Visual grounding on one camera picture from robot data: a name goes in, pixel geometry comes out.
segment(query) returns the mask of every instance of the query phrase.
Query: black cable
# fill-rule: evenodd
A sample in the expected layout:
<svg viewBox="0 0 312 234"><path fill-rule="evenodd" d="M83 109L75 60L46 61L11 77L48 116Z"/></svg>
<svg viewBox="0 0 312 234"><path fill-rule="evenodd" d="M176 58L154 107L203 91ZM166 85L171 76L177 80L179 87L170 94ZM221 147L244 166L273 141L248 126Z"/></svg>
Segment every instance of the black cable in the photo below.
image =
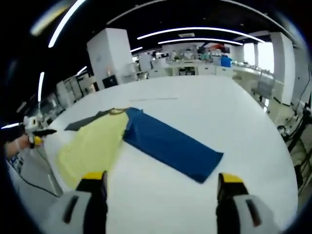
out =
<svg viewBox="0 0 312 234"><path fill-rule="evenodd" d="M303 164L304 164L305 162L307 162L306 165L304 166L304 168L302 169L301 172L303 172L303 171L306 169L307 165L310 163L311 156L312 156L312 149L310 149L310 151L306 154L306 158L305 158L305 159L303 160L303 162L300 164L300 167L302 167Z"/></svg>
<svg viewBox="0 0 312 234"><path fill-rule="evenodd" d="M309 181L309 177L310 177L311 174L312 174L311 172L310 172L310 174L308 174L307 180L306 180L306 182L302 185L302 187L301 187L301 189L300 189L300 191L299 191L299 194L301 194L302 191L304 190L304 188L307 186L308 181Z"/></svg>
<svg viewBox="0 0 312 234"><path fill-rule="evenodd" d="M308 66L308 72L309 72L309 80L308 80L308 83L306 84L306 86L304 87L304 90L302 91L302 93L301 93L301 95L300 95L300 99L299 99L299 102L298 102L298 104L297 104L295 113L297 113L299 104L300 104L301 99L302 99L302 95L304 94L304 92L306 91L306 89L307 89L307 87L308 87L308 85L309 85L309 83L310 83L311 74L312 74L311 69L310 69L310 65Z"/></svg>
<svg viewBox="0 0 312 234"><path fill-rule="evenodd" d="M302 95L304 94L304 92L306 91L306 89L307 89L307 87L308 87L308 85L309 85L309 83L310 83L310 79L311 79L311 75L312 75L312 70L310 69L310 65L308 66L308 73L309 73L309 80L308 80L308 83L306 84L306 86L304 87L304 89L303 89L303 91L302 91L302 93L301 93L301 95L300 95L300 99L299 99L299 101L298 101L296 110L294 111L293 116L292 116L292 117L288 120L288 122L285 123L283 126L286 126L287 124L289 124L290 121L293 119L293 117L297 114L297 111L298 111L298 108L299 108L299 105L300 105L300 102L301 102L301 99L302 99Z"/></svg>
<svg viewBox="0 0 312 234"><path fill-rule="evenodd" d="M288 141L290 141L290 140L293 139L294 133L298 130L298 128L299 128L300 125L302 124L302 121L303 121L303 118L301 118L301 120L300 120L299 124L297 125L296 129L295 129L292 133L290 133L290 134L288 135L288 138L287 138L287 140L286 140L285 142L288 142Z"/></svg>
<svg viewBox="0 0 312 234"><path fill-rule="evenodd" d="M45 191L45 192L47 192L47 193L49 193L49 194L51 194L51 195L53 195L53 196L55 196L55 197L59 197L58 195L54 194L53 192L50 192L49 190L47 190L47 189L45 189L45 188L42 188L42 187L40 187L40 186L38 186L38 185L35 185L35 184L32 184L32 183L28 182L26 179L24 179L24 178L21 176L20 173L18 173L18 171L17 171L17 170L15 169L15 167L10 163L10 161L9 161L8 159L6 159L6 160L8 161L8 163L13 167L13 169L17 172L17 174L20 176L20 178L21 178L26 184L28 184L28 185L30 185L30 186L33 186L34 188L43 190L43 191Z"/></svg>

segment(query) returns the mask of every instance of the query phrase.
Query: yellow t-shirt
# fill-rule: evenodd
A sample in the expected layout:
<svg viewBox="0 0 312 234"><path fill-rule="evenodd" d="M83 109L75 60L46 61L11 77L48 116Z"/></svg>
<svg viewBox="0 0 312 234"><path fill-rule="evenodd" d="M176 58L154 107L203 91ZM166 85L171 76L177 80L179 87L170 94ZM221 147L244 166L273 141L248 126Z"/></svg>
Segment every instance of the yellow t-shirt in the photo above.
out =
<svg viewBox="0 0 312 234"><path fill-rule="evenodd" d="M128 123L125 112L107 114L80 128L75 138L59 152L56 163L70 188L76 188L89 172L111 170Z"/></svg>

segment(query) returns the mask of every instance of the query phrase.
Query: ceiling light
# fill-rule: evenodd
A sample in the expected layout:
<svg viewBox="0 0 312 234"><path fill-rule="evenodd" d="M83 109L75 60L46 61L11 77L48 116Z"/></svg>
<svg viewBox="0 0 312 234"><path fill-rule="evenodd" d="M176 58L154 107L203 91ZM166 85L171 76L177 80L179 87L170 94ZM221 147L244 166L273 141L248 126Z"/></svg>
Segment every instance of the ceiling light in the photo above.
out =
<svg viewBox="0 0 312 234"><path fill-rule="evenodd" d="M1 129L5 129L5 128L13 128L13 127L16 127L16 126L19 126L20 123L12 123L12 124L9 124L9 125L6 125L4 127L2 127Z"/></svg>
<svg viewBox="0 0 312 234"><path fill-rule="evenodd" d="M175 39L175 40L165 40L165 41L158 42L158 44L165 44L165 43L177 42L177 41L185 41L185 40L212 40L212 41L220 41L220 42L232 43L232 44L236 44L236 45L243 45L243 43L239 43L239 42L236 42L236 41L214 39L214 38L183 38L183 39Z"/></svg>
<svg viewBox="0 0 312 234"><path fill-rule="evenodd" d="M136 49L130 50L130 52L132 53L132 52L134 52L134 51L141 50L141 49L143 49L143 47L139 47L139 48L136 48Z"/></svg>
<svg viewBox="0 0 312 234"><path fill-rule="evenodd" d="M163 31L155 32L155 33L146 34L146 35L143 35L141 37L138 37L137 39L140 40L140 39L143 39L143 38L151 37L151 36L162 34L162 33L176 32L176 31L182 31L182 30L213 30L213 31L226 32L226 33L234 33L234 34L245 36L245 37L254 39L254 40L258 41L258 42L264 43L263 40L261 40L259 38L256 38L256 37L253 37L253 36L250 36L250 35L245 34L245 33L237 32L237 31L233 31L233 30L229 30L229 29L211 28L211 27L185 27L185 28L167 29L167 30L163 30Z"/></svg>
<svg viewBox="0 0 312 234"><path fill-rule="evenodd" d="M34 36L39 36L42 31L49 26L58 16L65 12L70 6L69 2L60 1L51 7L39 20L32 26L30 33Z"/></svg>
<svg viewBox="0 0 312 234"><path fill-rule="evenodd" d="M43 78L44 78L44 72L41 72L40 78L39 78L39 86L38 86L38 102L41 102L41 90L42 90Z"/></svg>
<svg viewBox="0 0 312 234"><path fill-rule="evenodd" d="M86 69L87 69L87 66L84 66L80 71L77 72L76 76L79 76Z"/></svg>
<svg viewBox="0 0 312 234"><path fill-rule="evenodd" d="M77 0L74 5L72 5L72 7L66 12L65 16L62 18L62 20L60 21L58 27L56 28L50 43L48 45L49 48L53 47L56 40L59 37L59 34L61 33L62 29L64 28L65 24L67 23L67 21L69 20L69 18L74 14L74 12L85 2L86 0Z"/></svg>

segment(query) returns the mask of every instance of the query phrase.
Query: white cabinet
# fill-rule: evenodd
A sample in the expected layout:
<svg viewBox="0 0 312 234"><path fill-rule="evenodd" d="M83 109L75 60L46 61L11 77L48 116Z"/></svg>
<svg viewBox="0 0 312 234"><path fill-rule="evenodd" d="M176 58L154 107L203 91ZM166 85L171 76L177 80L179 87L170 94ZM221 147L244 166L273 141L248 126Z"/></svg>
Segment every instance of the white cabinet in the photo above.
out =
<svg viewBox="0 0 312 234"><path fill-rule="evenodd" d="M216 67L216 75L217 76L231 77L232 78L233 75L234 75L233 68L217 66Z"/></svg>
<svg viewBox="0 0 312 234"><path fill-rule="evenodd" d="M167 77L168 74L164 68L152 69L149 71L149 78Z"/></svg>
<svg viewBox="0 0 312 234"><path fill-rule="evenodd" d="M215 65L212 64L207 64L207 65L202 65L198 66L198 75L215 75Z"/></svg>

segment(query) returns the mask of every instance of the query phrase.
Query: cable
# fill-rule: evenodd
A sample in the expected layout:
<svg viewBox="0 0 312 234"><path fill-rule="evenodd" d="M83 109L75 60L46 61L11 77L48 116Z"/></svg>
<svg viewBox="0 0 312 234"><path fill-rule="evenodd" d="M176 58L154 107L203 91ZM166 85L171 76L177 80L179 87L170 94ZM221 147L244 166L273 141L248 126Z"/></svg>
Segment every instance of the cable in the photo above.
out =
<svg viewBox="0 0 312 234"><path fill-rule="evenodd" d="M311 71L311 69L310 69L310 65L308 66L308 73L309 73L309 80L308 80L308 83L306 84L306 86L304 87L304 90L302 91L302 93L301 93L301 95L300 95L300 99L299 99L299 102L298 102L298 104L297 104L295 113L297 113L299 104L300 104L301 99L302 99L302 95L304 94L304 92L306 91L306 89L307 89L307 87L308 87L308 85L309 85L309 83L310 83L311 74L312 74L312 71Z"/></svg>
<svg viewBox="0 0 312 234"><path fill-rule="evenodd" d="M28 184L28 185L30 185L30 186L33 186L34 188L43 190L43 191L45 191L45 192L47 192L47 193L49 193L49 194L51 194L51 195L53 195L53 196L55 196L55 197L59 197L58 195L54 194L53 192L50 192L49 190L47 190L47 189L45 189L45 188L42 188L42 187L40 187L40 186L38 186L38 185L35 185L35 184L32 184L32 183L28 182L26 179L24 179L24 178L21 176L20 173L18 173L18 171L15 169L15 167L10 163L10 161L9 161L7 158L6 158L6 160L8 161L8 163L12 166L12 168L17 172L17 174L20 176L20 178L21 178L26 184Z"/></svg>
<svg viewBox="0 0 312 234"><path fill-rule="evenodd" d="M40 154L41 158L48 164L48 167L50 167L50 164L49 164L48 160L45 159L45 157L42 155L42 153L40 153L40 151L38 150L38 148L35 148L35 149L36 149L36 152L37 152L38 154Z"/></svg>
<svg viewBox="0 0 312 234"><path fill-rule="evenodd" d="M312 156L312 149L310 149L310 151L306 154L305 159L304 159L304 160L302 161L302 163L300 164L300 167L302 167L303 164L306 162L306 165L303 167L301 173L306 169L307 165L309 165L311 156Z"/></svg>
<svg viewBox="0 0 312 234"><path fill-rule="evenodd" d="M288 140L292 139L294 133L295 133L295 132L298 130L298 128L301 126L302 122L303 122L303 118L301 118L301 120L300 120L299 124L297 125L296 129L293 130L293 132L289 134L289 139L288 139Z"/></svg>
<svg viewBox="0 0 312 234"><path fill-rule="evenodd" d="M302 191L304 190L304 188L307 186L307 184L308 184L308 182L309 182L309 177L310 177L311 174L312 174L312 173L310 172L310 174L309 174L308 177L307 177L307 180L306 180L305 183L302 185L302 187L301 187L301 189L300 189L300 191L299 191L299 194L301 194Z"/></svg>
<svg viewBox="0 0 312 234"><path fill-rule="evenodd" d="M300 105L300 102L301 102L301 99L302 99L302 95L304 94L304 92L306 91L309 83L310 83L310 79L311 79L311 75L312 75L312 69L310 68L310 65L308 66L308 73L309 73L309 79L308 79L308 82L306 84L306 86L304 87L301 95L300 95L300 99L298 101L298 104L297 104L297 107L296 107L296 110L294 111L294 114L292 115L292 117L290 117L290 119L287 121L287 123L285 123L283 126L286 126L287 124L290 123L290 121L293 119L293 117L297 114L297 111L298 111L298 108L299 108L299 105Z"/></svg>

